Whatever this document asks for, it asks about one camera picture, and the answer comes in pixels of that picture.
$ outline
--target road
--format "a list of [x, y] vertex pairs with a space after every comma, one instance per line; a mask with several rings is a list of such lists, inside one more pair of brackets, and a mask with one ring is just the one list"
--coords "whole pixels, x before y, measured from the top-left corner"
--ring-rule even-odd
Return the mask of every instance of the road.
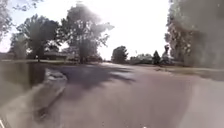
[[220, 128], [224, 84], [115, 64], [58, 68], [68, 84], [46, 128]]

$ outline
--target bright sky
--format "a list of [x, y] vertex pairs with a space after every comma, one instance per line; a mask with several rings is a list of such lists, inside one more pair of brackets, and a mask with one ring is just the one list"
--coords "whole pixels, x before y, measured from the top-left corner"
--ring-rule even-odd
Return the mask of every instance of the bright sky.
[[[169, 3], [168, 0], [83, 0], [103, 21], [109, 21], [115, 28], [110, 32], [106, 46], [99, 48], [103, 58], [110, 59], [114, 48], [124, 45], [129, 57], [141, 54], [164, 52], [164, 33]], [[60, 21], [67, 10], [75, 6], [76, 0], [44, 0], [37, 9], [27, 12], [11, 11], [13, 23], [19, 25], [34, 14]], [[0, 44], [0, 51], [10, 47], [10, 35]]]

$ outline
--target tree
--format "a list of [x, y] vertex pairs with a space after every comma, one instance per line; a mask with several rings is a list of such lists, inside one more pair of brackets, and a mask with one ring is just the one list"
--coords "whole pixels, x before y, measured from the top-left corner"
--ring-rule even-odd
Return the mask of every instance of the tree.
[[128, 53], [125, 46], [117, 47], [113, 50], [111, 60], [115, 63], [124, 63], [127, 59]]
[[169, 64], [169, 54], [168, 54], [168, 51], [169, 51], [169, 45], [165, 45], [164, 46], [164, 53], [162, 55], [162, 64]]
[[2, 37], [9, 31], [12, 19], [9, 16], [7, 9], [8, 0], [1, 0], [0, 2], [0, 42]]
[[109, 38], [104, 32], [113, 28], [109, 23], [102, 23], [95, 13], [81, 3], [72, 7], [61, 23], [59, 37], [70, 47], [77, 47], [81, 63], [87, 60], [88, 56], [97, 54], [98, 46], [105, 45]]
[[18, 35], [25, 38], [23, 44], [26, 45], [26, 51], [30, 51], [30, 59], [38, 58], [40, 61], [44, 57], [44, 51], [55, 49], [60, 45], [56, 40], [57, 28], [57, 22], [43, 16], [38, 17], [38, 15], [26, 19], [23, 24], [17, 27]]
[[25, 37], [22, 34], [12, 34], [9, 53], [13, 53], [14, 59], [26, 58]]
[[168, 33], [165, 34], [165, 40], [171, 46], [171, 56], [184, 65], [196, 65], [203, 51], [203, 43], [200, 42], [202, 33], [184, 28], [172, 11], [167, 22]]
[[160, 64], [160, 56], [159, 56], [159, 53], [157, 51], [154, 52], [152, 59], [153, 59], [153, 64], [154, 65], [159, 65]]
[[[19, 3], [13, 7], [13, 9], [27, 11], [32, 7], [36, 8], [36, 3], [42, 0], [28, 0], [25, 3], [21, 3], [22, 1], [16, 0], [15, 3]], [[8, 0], [0, 0], [0, 42], [2, 37], [10, 30], [12, 24], [12, 18], [9, 14], [8, 8]]]

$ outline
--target asphalt road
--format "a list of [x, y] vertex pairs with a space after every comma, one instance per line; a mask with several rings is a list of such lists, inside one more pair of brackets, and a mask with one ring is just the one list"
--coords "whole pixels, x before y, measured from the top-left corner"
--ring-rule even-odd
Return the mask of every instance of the asphalt road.
[[220, 128], [224, 84], [114, 64], [58, 68], [69, 79], [46, 128]]

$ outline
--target curb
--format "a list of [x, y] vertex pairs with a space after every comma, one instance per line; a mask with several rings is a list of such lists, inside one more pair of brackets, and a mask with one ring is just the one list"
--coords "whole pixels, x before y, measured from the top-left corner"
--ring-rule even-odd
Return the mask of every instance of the curb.
[[67, 78], [56, 70], [46, 69], [42, 84], [33, 87], [0, 109], [0, 128], [30, 128], [38, 126], [48, 109], [64, 92]]

